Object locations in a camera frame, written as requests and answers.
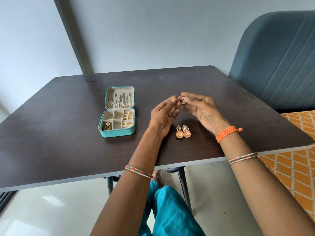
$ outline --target wall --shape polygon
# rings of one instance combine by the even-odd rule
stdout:
[[[228,74],[246,27],[315,0],[70,0],[96,73],[214,65]]]
[[[57,76],[80,66],[53,0],[1,0],[0,122]]]

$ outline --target chair backrest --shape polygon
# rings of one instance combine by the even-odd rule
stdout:
[[[273,109],[315,109],[315,11],[255,19],[241,38],[229,77]]]

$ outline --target bangle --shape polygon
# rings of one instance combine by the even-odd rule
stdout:
[[[129,165],[126,165],[126,166],[125,166],[125,169],[126,169],[126,170],[129,170],[129,171],[132,171],[132,172],[134,172],[134,173],[137,173],[137,174],[139,174],[139,175],[142,175],[142,176],[144,176],[144,177],[150,178],[150,179],[153,178],[153,176],[152,176],[151,174],[145,173],[144,171],[139,170],[139,169],[137,169],[137,168],[135,168],[135,167],[132,167],[132,166],[129,166]]]
[[[228,160],[227,162],[229,163],[229,165],[233,164],[233,163],[236,163],[236,162],[239,162],[239,161],[242,161],[242,160],[247,160],[249,158],[253,158],[253,157],[256,157],[257,156],[257,153],[256,152],[253,152],[253,153],[250,153],[250,154],[247,154],[247,155],[244,155],[244,156],[239,156],[239,157],[236,157],[232,160]]]
[[[216,137],[215,139],[217,140],[218,143],[220,143],[220,141],[225,138],[227,135],[233,133],[233,132],[240,132],[243,131],[242,128],[236,129],[235,126],[229,126],[228,128],[222,130]]]

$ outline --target jewelry box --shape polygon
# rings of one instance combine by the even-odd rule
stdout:
[[[135,132],[136,115],[133,108],[135,100],[136,91],[132,86],[113,86],[107,89],[105,97],[107,110],[102,114],[98,126],[102,137],[125,136]]]

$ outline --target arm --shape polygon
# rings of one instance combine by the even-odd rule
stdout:
[[[221,116],[212,98],[183,92],[183,110],[195,115],[215,136],[230,124]],[[234,132],[220,141],[228,160],[252,153]],[[265,236],[315,235],[315,223],[284,185],[258,157],[231,164],[246,202]]]
[[[152,173],[163,138],[179,113],[175,96],[151,112],[151,121],[129,165]],[[98,217],[91,236],[138,235],[150,179],[125,170]]]

